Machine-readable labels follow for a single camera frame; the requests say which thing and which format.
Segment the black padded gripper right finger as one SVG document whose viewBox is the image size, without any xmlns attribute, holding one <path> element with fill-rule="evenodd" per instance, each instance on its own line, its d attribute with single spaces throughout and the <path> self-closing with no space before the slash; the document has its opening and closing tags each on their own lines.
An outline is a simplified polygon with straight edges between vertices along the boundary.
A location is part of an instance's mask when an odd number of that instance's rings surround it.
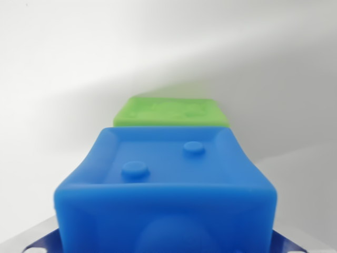
<svg viewBox="0 0 337 253">
<path fill-rule="evenodd" d="M 336 249 L 290 223 L 276 218 L 270 252 L 336 252 Z"/>
</svg>

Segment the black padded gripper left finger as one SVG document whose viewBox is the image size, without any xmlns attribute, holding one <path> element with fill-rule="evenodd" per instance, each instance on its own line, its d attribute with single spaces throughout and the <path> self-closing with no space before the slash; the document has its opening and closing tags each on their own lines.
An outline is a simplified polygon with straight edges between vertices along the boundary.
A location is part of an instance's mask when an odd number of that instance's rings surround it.
<svg viewBox="0 0 337 253">
<path fill-rule="evenodd" d="M 55 216 L 1 243 L 1 252 L 62 252 Z"/>
</svg>

